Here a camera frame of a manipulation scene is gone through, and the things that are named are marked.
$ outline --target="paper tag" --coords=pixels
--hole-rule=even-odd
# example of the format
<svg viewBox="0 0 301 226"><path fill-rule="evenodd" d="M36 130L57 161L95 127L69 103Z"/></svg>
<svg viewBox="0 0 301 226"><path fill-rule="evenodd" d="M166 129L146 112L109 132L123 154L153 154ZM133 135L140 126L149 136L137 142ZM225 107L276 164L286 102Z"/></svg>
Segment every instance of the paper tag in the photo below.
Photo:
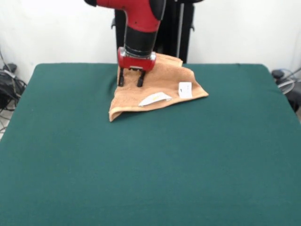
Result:
<svg viewBox="0 0 301 226"><path fill-rule="evenodd" d="M148 96L147 98L145 98L143 101L141 101L139 106L142 107L142 106L150 105L152 103L155 103L155 102L158 102L161 100L171 100L171 99L172 99L172 97L170 97L169 95L166 95L163 92L154 93L154 94Z"/></svg>
<svg viewBox="0 0 301 226"><path fill-rule="evenodd" d="M180 98L192 98L191 82L179 82L179 96Z"/></svg>

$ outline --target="tan towel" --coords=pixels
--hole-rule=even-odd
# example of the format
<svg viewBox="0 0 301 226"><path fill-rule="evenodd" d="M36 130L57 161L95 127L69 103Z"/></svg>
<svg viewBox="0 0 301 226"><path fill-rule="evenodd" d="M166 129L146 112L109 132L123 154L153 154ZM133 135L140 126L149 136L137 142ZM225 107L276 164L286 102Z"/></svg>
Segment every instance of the tan towel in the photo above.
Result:
<svg viewBox="0 0 301 226"><path fill-rule="evenodd" d="M208 93L195 80L192 70L182 67L183 62L172 56L157 53L157 60L152 71L146 73L141 88L137 87L140 72L124 70L124 86L117 87L111 102L109 120L113 121L123 112L144 112L164 108L179 102L206 97ZM180 98L178 93L180 82L192 83L192 98ZM172 97L150 105L139 106L148 96L163 92Z"/></svg>

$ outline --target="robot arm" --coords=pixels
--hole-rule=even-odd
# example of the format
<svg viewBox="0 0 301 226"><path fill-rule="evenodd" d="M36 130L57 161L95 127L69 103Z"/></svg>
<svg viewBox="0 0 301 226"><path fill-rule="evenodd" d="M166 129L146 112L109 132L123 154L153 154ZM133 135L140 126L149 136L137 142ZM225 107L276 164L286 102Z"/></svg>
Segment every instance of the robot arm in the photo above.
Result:
<svg viewBox="0 0 301 226"><path fill-rule="evenodd" d="M156 55L153 48L166 0L85 0L92 6L124 10L127 15L125 45L119 48L118 64L121 68L119 85L123 86L123 69L142 71L138 86L142 86L146 71L153 69Z"/></svg>

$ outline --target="black stand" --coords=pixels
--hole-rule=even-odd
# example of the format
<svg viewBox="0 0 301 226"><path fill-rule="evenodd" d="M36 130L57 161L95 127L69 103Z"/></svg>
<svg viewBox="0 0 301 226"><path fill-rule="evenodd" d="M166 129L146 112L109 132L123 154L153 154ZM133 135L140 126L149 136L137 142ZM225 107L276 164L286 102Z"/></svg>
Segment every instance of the black stand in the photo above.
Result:
<svg viewBox="0 0 301 226"><path fill-rule="evenodd" d="M202 0L167 0L164 18L158 31L154 51L180 58L187 62L190 31L194 30L194 3ZM116 27L117 49L124 45L126 15L115 10L112 26Z"/></svg>

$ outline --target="green cloth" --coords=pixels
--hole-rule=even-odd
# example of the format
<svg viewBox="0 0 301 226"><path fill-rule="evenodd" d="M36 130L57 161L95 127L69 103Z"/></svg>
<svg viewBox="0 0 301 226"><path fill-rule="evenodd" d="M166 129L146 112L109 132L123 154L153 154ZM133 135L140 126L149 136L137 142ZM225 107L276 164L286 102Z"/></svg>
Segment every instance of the green cloth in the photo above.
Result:
<svg viewBox="0 0 301 226"><path fill-rule="evenodd" d="M0 226L300 226L301 126L262 65L109 122L115 64L38 65L0 142Z"/></svg>

